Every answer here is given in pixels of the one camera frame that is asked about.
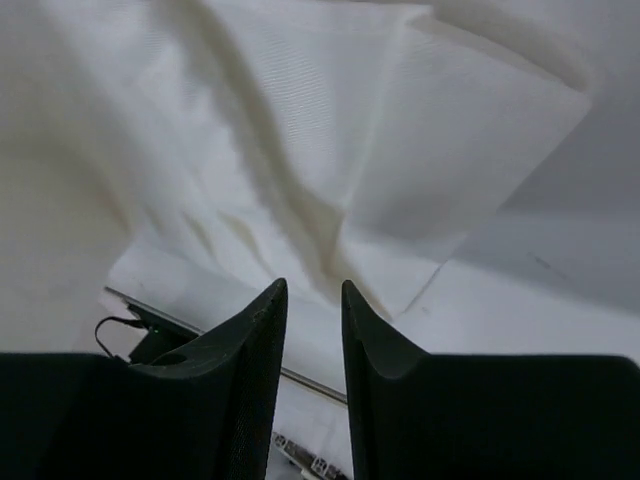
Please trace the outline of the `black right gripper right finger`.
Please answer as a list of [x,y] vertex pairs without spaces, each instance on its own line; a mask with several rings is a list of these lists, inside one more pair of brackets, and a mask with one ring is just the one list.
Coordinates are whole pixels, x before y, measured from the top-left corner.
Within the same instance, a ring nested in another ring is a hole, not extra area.
[[635,479],[639,369],[620,356],[422,350],[342,286],[358,479]]

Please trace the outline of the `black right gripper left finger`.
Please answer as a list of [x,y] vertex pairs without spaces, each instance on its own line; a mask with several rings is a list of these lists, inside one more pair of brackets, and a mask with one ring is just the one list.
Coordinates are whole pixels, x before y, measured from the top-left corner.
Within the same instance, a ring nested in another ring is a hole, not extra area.
[[5,479],[261,479],[287,322],[276,280],[149,365],[94,354],[1,357]]

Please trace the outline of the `white pleated skirt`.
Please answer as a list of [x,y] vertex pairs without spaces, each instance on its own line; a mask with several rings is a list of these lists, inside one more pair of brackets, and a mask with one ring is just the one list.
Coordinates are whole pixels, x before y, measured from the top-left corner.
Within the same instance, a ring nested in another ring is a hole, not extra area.
[[67,350],[137,238],[389,318],[583,120],[469,1],[5,1],[1,346]]

